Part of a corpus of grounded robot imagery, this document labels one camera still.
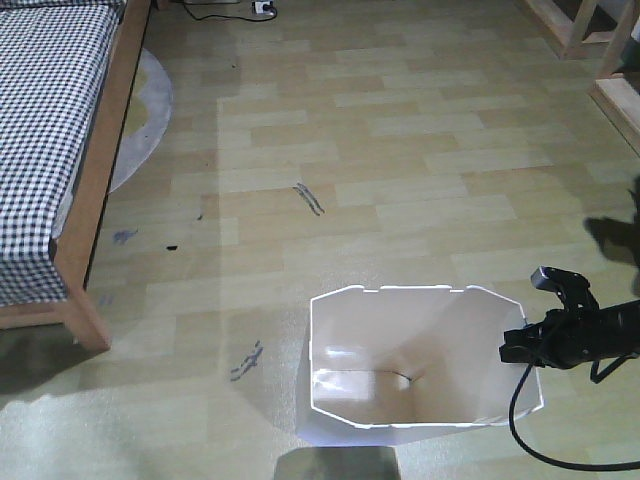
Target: white box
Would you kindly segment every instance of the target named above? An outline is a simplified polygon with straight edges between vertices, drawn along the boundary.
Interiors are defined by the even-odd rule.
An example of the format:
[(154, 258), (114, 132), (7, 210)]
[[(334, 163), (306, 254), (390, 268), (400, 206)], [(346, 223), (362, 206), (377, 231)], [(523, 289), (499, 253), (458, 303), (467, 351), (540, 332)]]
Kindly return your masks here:
[[(311, 299), (297, 433), (323, 446), (398, 445), (505, 425), (525, 366), (500, 361), (522, 306), (482, 287), (349, 286)], [(517, 417), (542, 408), (537, 375)]]

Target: round rug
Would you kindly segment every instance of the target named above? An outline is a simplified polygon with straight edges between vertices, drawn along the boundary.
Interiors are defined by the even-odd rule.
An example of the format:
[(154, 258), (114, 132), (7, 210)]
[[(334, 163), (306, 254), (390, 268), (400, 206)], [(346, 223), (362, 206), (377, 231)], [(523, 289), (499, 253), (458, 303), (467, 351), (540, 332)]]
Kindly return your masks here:
[(158, 146), (169, 125), (172, 103), (169, 76), (158, 59), (143, 49), (109, 186), (110, 193), (126, 182)]

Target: electrical outlet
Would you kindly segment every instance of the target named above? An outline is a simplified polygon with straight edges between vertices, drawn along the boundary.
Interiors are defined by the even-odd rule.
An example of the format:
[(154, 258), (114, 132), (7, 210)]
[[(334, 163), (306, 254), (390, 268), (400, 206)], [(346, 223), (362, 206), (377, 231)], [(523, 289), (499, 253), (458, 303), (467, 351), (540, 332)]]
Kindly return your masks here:
[(251, 3), (251, 11), (256, 15), (273, 15), (273, 0)]

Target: black and white checkered fabric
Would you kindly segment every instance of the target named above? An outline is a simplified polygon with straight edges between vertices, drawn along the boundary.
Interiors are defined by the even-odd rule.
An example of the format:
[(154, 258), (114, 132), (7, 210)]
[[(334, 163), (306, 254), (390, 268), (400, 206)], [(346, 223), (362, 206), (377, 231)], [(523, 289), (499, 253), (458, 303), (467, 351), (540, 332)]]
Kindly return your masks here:
[(118, 10), (123, 0), (0, 0), (0, 10), (11, 8), (77, 7), (107, 5)]
[(108, 6), (0, 11), (0, 305), (66, 298), (51, 230), (117, 21)]

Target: black cable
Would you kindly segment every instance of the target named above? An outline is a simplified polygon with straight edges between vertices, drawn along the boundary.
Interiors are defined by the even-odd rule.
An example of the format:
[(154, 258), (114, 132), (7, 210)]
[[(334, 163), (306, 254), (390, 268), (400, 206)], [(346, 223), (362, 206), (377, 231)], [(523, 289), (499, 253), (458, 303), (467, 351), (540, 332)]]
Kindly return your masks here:
[(524, 386), (524, 382), (526, 382), (531, 370), (533, 369), (533, 363), (529, 363), (527, 368), (525, 369), (520, 382), (518, 382), (518, 386), (516, 390), (513, 392), (513, 397), (511, 397), (511, 403), (509, 404), (509, 430), (511, 430), (511, 435), (515, 439), (515, 441), (520, 445), (520, 447), (527, 452), (532, 457), (537, 458), (540, 461), (548, 463), (549, 465), (553, 465), (554, 467), (565, 468), (567, 470), (579, 470), (583, 472), (621, 472), (626, 470), (638, 470), (640, 469), (640, 461), (636, 462), (624, 462), (624, 463), (600, 463), (600, 464), (589, 464), (589, 463), (572, 463), (572, 462), (563, 462), (562, 460), (556, 460), (555, 458), (547, 457), (540, 452), (537, 452), (529, 445), (527, 445), (524, 440), (520, 437), (518, 432), (516, 431), (516, 423), (515, 423), (515, 409), (516, 402), (518, 401), (518, 396), (520, 396), (520, 392), (522, 387)]
[(270, 7), (266, 7), (265, 10), (272, 12), (273, 15), (269, 15), (267, 18), (238, 17), (233, 15), (218, 15), (213, 13), (209, 15), (205, 15), (204, 17), (196, 17), (193, 14), (193, 12), (189, 10), (189, 7), (187, 7), (187, 4), (184, 1), (181, 1), (180, 3), (182, 4), (182, 7), (187, 11), (189, 16), (197, 22), (206, 20), (207, 18), (222, 18), (224, 20), (244, 20), (245, 22), (262, 23), (262, 22), (270, 22), (271, 20), (275, 20), (276, 17), (278, 16), (278, 10), (276, 10), (276, 7), (270, 6)]

